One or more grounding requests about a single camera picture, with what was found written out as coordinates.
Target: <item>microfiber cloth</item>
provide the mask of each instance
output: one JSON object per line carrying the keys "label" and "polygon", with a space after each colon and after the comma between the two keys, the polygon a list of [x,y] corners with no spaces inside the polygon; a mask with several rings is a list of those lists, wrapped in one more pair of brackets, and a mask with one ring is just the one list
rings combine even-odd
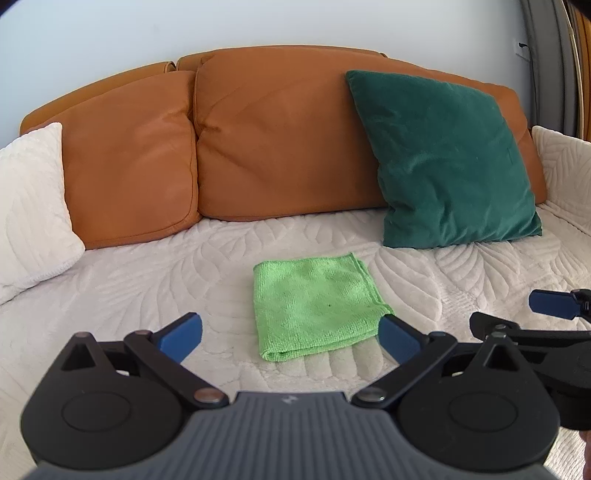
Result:
{"label": "microfiber cloth", "polygon": [[259,351],[270,362],[353,345],[377,335],[392,313],[353,254],[256,265],[254,307]]}

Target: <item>quilted leaf pattern cover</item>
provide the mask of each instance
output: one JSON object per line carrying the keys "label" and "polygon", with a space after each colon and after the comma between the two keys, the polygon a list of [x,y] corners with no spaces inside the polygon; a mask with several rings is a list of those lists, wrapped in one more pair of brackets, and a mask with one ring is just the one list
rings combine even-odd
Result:
{"label": "quilted leaf pattern cover", "polygon": [[[391,249],[381,246],[383,210],[250,223],[204,219],[159,241],[88,251],[61,276],[1,306],[0,479],[15,480],[33,466],[19,433],[20,411],[78,330],[99,340],[122,339],[131,330],[158,330],[189,310],[199,312],[203,342],[183,365],[229,395],[351,394],[395,367],[374,338],[283,363],[263,361],[252,306],[252,267],[263,260],[353,252],[397,315],[423,332],[445,330],[460,341],[473,340],[468,318],[475,310],[525,328],[588,329],[583,321],[537,315],[527,306],[534,288],[591,286],[591,155],[581,156],[589,145],[572,146],[545,131],[534,131],[534,139],[550,186],[550,200],[538,208],[541,237]],[[564,479],[579,479],[582,446],[577,434],[562,430],[547,464]]]}

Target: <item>dark green velvet cushion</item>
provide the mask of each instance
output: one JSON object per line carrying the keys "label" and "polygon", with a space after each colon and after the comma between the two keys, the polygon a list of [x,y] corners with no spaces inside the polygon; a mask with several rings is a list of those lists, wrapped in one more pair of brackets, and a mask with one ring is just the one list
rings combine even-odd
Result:
{"label": "dark green velvet cushion", "polygon": [[379,161],[386,247],[541,235],[521,154],[492,96],[396,73],[346,78]]}

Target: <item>green cloth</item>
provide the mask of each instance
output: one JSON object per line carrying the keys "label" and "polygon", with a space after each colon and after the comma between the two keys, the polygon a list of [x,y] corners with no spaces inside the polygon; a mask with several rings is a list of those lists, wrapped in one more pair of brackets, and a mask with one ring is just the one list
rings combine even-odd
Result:
{"label": "green cloth", "polygon": [[392,313],[353,254],[262,262],[254,280],[259,351],[270,362],[353,345]]}
{"label": "green cloth", "polygon": [[541,235],[521,154],[491,95],[396,73],[346,79],[379,161],[386,247]]}

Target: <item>metal screw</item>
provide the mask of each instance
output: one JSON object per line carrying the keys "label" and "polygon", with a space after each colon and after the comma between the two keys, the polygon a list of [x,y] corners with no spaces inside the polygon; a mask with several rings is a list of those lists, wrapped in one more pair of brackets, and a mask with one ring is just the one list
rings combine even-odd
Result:
{"label": "metal screw", "polygon": [[220,403],[224,399],[224,393],[217,388],[205,387],[196,390],[193,398],[201,403]]}
{"label": "metal screw", "polygon": [[378,387],[367,387],[357,393],[357,398],[367,403],[380,403],[386,400],[386,392]]}

